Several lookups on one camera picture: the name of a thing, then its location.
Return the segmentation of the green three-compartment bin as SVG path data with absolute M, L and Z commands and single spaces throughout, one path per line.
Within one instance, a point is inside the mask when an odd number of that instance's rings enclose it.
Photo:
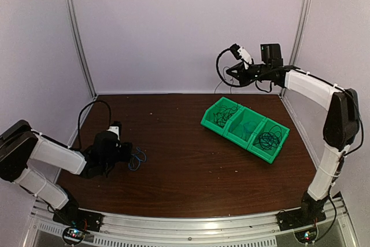
M 226 97 L 208 108 L 201 125 L 272 164 L 290 129 Z

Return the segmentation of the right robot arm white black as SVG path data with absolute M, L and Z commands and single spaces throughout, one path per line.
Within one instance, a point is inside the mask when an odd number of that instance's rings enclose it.
M 299 223 L 307 225 L 330 199 L 330 191 L 342 172 L 345 158 L 353 152 L 350 146 L 358 134 L 364 133 L 358 94 L 353 89 L 343 89 L 295 65 L 284 64 L 278 43 L 261 45 L 260 50 L 262 62 L 256 64 L 244 47 L 234 43 L 226 48 L 238 61 L 227 69 L 227 74 L 237 81 L 236 88 L 269 81 L 302 95 L 326 111 L 322 131 L 323 154 L 296 214 Z

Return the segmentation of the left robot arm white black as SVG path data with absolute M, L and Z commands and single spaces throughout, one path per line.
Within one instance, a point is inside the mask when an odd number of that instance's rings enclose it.
M 86 179 L 108 175 L 116 163 L 127 163 L 131 159 L 132 143 L 121 142 L 120 135 L 121 123 L 116 121 L 99 132 L 91 146 L 79 150 L 19 120 L 1 134 L 1 179 L 18 184 L 42 199 L 70 226 L 78 226 L 83 221 L 83 213 L 77 201 L 65 189 L 31 168 L 28 162 L 41 161 Z

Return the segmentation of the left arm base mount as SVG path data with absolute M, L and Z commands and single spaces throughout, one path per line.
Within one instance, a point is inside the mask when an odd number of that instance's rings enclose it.
M 103 220 L 103 214 L 90 212 L 83 209 L 63 208 L 56 210 L 53 221 L 66 226 L 76 227 L 84 231 L 99 232 Z

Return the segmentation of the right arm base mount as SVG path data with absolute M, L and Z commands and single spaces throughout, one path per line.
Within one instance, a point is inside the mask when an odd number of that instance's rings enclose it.
M 301 228 L 305 226 L 312 226 L 317 222 L 326 220 L 324 212 L 319 212 L 317 216 L 304 218 L 301 209 L 293 209 L 291 211 L 281 210 L 276 214 L 277 223 L 280 231 L 287 231 L 291 229 Z

